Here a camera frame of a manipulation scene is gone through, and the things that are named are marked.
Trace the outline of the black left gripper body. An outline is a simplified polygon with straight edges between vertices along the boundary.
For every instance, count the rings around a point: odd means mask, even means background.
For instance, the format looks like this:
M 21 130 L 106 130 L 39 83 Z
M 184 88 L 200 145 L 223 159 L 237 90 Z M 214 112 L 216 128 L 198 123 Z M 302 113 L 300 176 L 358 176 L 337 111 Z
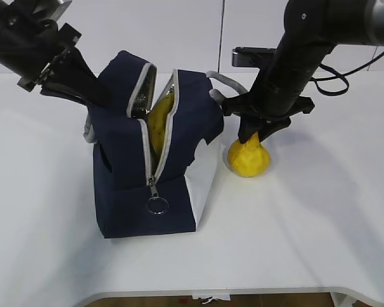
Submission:
M 33 45 L 23 49 L 20 55 L 20 68 L 17 74 L 18 86 L 31 92 L 40 84 L 49 65 L 76 46 L 82 34 L 65 23 L 61 28 L 56 22 L 40 22 L 43 31 L 35 36 Z

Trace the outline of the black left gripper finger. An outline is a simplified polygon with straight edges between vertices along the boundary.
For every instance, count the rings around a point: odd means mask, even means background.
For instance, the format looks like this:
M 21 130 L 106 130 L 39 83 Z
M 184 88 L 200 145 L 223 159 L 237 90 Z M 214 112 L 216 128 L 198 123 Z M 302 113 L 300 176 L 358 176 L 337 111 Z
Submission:
M 55 75 L 41 84 L 41 94 L 71 100 L 82 105 L 99 106 L 97 81 L 89 75 Z
M 105 109 L 112 103 L 110 89 L 93 74 L 76 48 L 61 55 L 52 66 L 51 96 Z

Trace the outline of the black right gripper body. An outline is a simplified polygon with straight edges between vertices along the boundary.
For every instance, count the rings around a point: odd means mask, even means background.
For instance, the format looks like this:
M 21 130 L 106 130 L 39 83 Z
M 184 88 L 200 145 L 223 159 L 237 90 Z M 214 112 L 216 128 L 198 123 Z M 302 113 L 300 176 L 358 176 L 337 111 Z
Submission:
M 221 103 L 225 116 L 232 114 L 240 117 L 251 117 L 271 122 L 289 118 L 298 113 L 310 114 L 315 105 L 309 97 L 298 97 L 294 101 L 285 100 L 260 100 L 247 93 L 236 97 L 226 98 Z

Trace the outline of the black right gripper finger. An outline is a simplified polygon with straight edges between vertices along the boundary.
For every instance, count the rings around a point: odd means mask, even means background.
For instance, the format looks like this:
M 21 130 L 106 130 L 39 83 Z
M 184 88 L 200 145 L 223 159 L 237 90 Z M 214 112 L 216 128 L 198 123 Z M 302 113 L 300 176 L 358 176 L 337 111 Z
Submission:
M 265 139 L 278 132 L 279 130 L 288 128 L 290 124 L 290 118 L 285 118 L 280 121 L 264 122 L 262 128 L 258 130 L 259 142 L 263 142 Z
M 264 120 L 252 116 L 240 117 L 238 138 L 240 143 L 246 143 L 256 132 L 261 130 Z

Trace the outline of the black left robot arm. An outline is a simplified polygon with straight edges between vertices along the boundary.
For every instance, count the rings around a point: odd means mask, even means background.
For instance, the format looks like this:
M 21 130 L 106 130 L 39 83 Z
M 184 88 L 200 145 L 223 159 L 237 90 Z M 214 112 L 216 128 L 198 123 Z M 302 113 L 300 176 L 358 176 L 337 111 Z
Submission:
M 0 1 L 0 64 L 20 79 L 18 85 L 41 95 L 85 106 L 108 108 L 112 95 L 76 47 L 81 33 L 58 25 L 70 1 Z

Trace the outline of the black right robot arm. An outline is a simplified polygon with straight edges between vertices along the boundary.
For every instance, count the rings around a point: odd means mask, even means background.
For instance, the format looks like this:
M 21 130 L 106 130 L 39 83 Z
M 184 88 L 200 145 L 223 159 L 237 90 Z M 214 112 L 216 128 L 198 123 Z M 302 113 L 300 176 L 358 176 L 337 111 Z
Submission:
M 318 68 L 348 84 L 345 74 L 323 64 L 339 45 L 384 47 L 384 1 L 289 1 L 277 48 L 234 48 L 234 67 L 259 69 L 248 92 L 221 102 L 225 116 L 241 119 L 240 143 L 254 134 L 264 141 L 290 126 L 291 116 L 311 113 L 315 105 L 302 92 L 319 82 L 313 76 Z

